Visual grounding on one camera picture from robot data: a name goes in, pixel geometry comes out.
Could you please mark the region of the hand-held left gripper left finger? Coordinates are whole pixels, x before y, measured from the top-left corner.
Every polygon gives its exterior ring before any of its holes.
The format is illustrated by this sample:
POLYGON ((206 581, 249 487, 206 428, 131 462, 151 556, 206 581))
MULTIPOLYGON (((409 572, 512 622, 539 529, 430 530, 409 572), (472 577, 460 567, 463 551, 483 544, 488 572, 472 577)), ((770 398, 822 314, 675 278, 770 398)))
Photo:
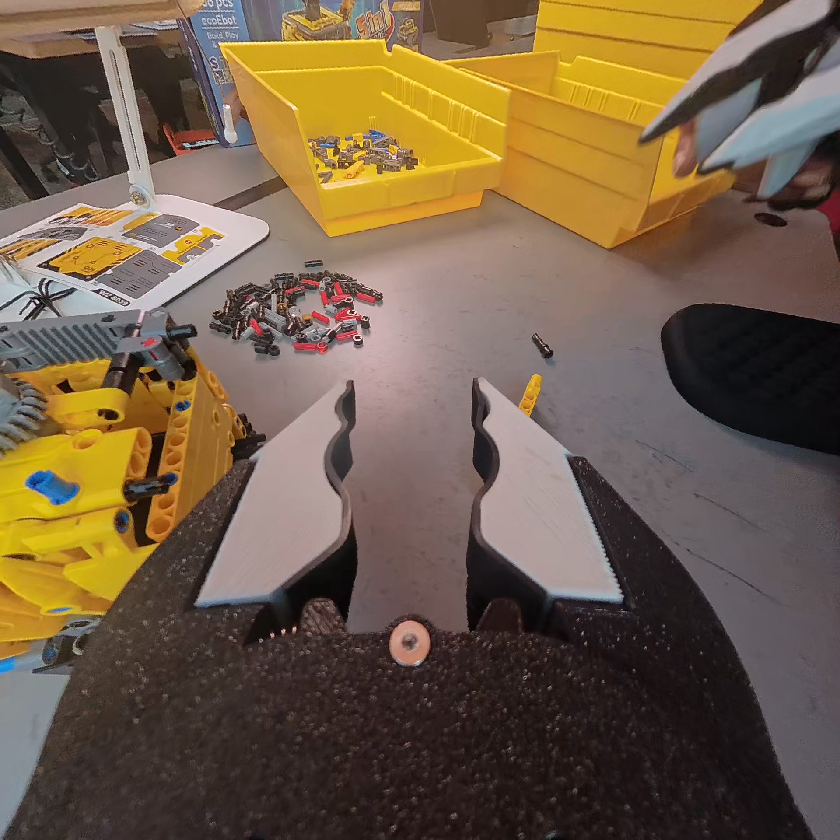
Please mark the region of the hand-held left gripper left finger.
POLYGON ((347 621, 358 570, 350 495, 355 388, 337 384, 250 459, 195 607, 258 605, 300 627, 310 601, 347 621))

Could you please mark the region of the pile of small lego pins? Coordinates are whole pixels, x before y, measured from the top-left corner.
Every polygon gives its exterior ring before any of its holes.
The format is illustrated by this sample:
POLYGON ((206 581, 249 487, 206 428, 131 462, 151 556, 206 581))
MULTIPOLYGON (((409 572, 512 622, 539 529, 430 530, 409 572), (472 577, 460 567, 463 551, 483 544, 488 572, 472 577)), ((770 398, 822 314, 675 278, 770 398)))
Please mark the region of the pile of small lego pins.
POLYGON ((382 291, 344 273, 305 268, 227 289, 208 328, 257 355, 275 358, 284 343, 296 353, 325 354, 334 345, 363 347, 371 329, 365 308, 383 301, 382 291))

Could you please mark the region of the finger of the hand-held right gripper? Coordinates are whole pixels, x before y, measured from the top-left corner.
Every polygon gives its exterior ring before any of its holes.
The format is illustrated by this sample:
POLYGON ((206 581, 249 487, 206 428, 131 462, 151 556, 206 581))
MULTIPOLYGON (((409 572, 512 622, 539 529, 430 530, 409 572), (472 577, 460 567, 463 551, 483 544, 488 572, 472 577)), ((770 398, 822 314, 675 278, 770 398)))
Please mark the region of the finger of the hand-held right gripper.
POLYGON ((739 170, 763 162, 754 197, 825 197, 838 169, 838 47, 831 47, 796 88, 734 123, 722 102, 698 118, 696 153, 702 172, 739 170))
POLYGON ((838 2, 762 2, 641 132, 647 144, 758 82, 783 95, 813 70, 838 24, 838 2))

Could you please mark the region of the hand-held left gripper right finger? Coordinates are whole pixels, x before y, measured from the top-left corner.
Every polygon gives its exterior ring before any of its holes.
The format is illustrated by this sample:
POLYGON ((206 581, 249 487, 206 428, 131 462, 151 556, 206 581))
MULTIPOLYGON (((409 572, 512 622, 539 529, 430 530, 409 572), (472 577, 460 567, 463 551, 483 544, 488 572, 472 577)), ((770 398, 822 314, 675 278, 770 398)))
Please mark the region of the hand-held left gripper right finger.
POLYGON ((466 555, 469 629, 499 600, 518 607, 527 632, 548 632, 557 606, 622 609, 571 452, 484 377, 472 381, 470 420, 481 484, 466 555))

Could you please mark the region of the sticker sheet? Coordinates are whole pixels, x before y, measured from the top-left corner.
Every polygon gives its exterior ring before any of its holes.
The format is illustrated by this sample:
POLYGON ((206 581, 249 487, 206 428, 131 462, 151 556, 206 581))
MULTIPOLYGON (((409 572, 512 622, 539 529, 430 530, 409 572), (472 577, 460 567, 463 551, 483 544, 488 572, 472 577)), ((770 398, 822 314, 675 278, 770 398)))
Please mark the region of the sticker sheet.
POLYGON ((77 204, 2 239, 2 261, 30 284, 89 291, 128 306, 225 241, 177 214, 77 204))

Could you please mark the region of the person's right hand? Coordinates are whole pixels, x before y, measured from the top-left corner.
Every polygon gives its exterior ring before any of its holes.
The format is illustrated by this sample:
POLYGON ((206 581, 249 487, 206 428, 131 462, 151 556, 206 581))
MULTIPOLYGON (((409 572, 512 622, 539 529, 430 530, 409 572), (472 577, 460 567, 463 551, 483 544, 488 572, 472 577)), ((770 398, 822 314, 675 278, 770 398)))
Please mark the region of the person's right hand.
POLYGON ((676 179, 687 178, 697 170, 699 165, 697 129, 698 118, 693 118, 679 126, 672 166, 673 176, 676 179))

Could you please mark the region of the blue toy kit box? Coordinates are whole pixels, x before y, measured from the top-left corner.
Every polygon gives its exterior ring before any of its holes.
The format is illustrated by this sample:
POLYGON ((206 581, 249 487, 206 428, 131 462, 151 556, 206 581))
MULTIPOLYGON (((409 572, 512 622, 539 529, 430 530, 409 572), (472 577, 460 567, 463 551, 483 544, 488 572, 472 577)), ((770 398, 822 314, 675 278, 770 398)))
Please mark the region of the blue toy kit box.
POLYGON ((213 131, 225 148, 256 142, 221 44, 252 41, 381 39, 419 51, 422 1, 205 1, 177 22, 213 131), (224 140, 223 103, 233 110, 238 142, 224 140))

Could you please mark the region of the orange case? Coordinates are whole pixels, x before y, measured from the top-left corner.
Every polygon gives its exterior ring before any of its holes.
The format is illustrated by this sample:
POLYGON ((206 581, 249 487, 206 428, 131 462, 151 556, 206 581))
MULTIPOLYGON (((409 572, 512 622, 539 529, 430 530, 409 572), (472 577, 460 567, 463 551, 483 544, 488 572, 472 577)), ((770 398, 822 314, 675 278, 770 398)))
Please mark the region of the orange case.
POLYGON ((211 129, 187 129, 176 131, 165 122, 161 126, 164 136, 176 156, 182 156, 206 148, 219 145, 219 141, 211 129))

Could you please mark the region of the yellow lego robot model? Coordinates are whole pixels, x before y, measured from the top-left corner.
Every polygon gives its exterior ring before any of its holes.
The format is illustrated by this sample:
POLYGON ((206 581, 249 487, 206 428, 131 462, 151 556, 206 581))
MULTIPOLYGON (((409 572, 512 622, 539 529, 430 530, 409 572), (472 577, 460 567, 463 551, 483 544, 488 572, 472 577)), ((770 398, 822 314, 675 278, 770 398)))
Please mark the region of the yellow lego robot model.
POLYGON ((120 592, 266 437, 164 309, 2 324, 1 669, 67 674, 120 592))

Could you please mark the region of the yellow plastic bin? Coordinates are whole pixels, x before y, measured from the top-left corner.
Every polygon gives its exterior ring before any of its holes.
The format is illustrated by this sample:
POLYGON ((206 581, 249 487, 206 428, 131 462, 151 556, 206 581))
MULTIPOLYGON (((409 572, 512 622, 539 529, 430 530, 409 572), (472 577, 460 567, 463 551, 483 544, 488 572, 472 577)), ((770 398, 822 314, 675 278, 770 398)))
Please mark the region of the yellow plastic bin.
POLYGON ((501 183, 511 93, 382 40, 220 46, 259 152, 331 237, 480 205, 501 183), (379 130, 418 164, 324 182, 309 142, 379 130))
POLYGON ((758 1, 541 1, 533 50, 688 79, 758 1))
POLYGON ((729 171, 673 175, 678 134, 639 144, 683 80, 559 52, 450 60, 511 93, 497 192, 613 249, 727 191, 729 171))

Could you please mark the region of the pile of grey lego parts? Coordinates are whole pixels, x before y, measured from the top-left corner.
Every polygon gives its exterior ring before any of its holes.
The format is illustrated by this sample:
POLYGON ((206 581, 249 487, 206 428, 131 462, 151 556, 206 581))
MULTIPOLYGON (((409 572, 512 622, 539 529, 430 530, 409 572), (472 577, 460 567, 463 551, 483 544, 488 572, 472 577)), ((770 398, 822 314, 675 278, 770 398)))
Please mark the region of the pile of grey lego parts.
POLYGON ((325 186, 362 174, 413 172, 420 166, 414 150, 378 129, 348 135, 321 134, 307 140, 318 182, 325 186))

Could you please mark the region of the black quilted pad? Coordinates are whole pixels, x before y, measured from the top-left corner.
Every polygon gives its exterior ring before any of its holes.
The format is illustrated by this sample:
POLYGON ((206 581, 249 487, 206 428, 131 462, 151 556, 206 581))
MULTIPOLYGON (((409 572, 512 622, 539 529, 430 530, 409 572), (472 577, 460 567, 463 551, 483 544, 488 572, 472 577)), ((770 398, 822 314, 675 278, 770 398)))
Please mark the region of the black quilted pad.
POLYGON ((839 325, 720 303, 682 308, 661 347, 677 393, 740 433, 839 455, 839 325))

